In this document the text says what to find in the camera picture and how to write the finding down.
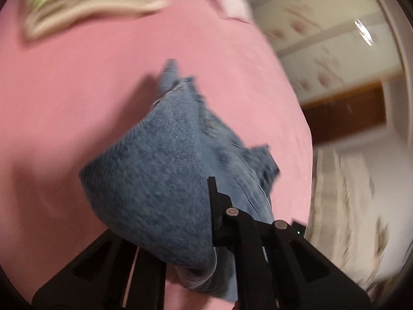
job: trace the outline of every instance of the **jeans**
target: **jeans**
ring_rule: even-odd
[[[96,215],[115,233],[177,266],[188,288],[237,299],[235,264],[212,244],[207,178],[234,207],[271,223],[269,192],[279,170],[268,146],[247,149],[204,105],[191,77],[169,61],[162,98],[80,178]]]

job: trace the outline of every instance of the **white wall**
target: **white wall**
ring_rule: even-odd
[[[390,235],[376,280],[388,278],[403,266],[413,239],[413,152],[386,127],[328,146],[340,154],[359,152],[365,157],[374,183],[374,206]]]

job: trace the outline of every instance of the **pink tablecloth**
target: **pink tablecloth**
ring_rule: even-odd
[[[221,19],[212,0],[171,0],[156,15],[90,20],[28,45],[19,4],[0,13],[0,264],[26,299],[104,231],[77,172],[147,113],[168,58],[247,145],[272,147],[275,217],[307,221],[310,132],[255,26]],[[232,307],[172,282],[165,297],[167,310]]]

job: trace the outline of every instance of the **folded denim garment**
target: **folded denim garment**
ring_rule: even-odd
[[[80,172],[96,215],[115,233],[177,266],[181,282],[237,299],[235,263],[212,244],[207,178],[255,220],[271,223],[279,170],[268,146],[248,149],[204,105],[192,77],[169,61],[162,98],[116,145]]]

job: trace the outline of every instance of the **blue denim fabric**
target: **blue denim fabric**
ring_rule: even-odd
[[[271,223],[278,173],[268,146],[247,149],[205,108],[191,77],[167,64],[163,97],[116,145],[80,172],[96,215],[115,233],[177,265],[181,282],[237,299],[233,255],[212,245],[207,178],[233,205]]]

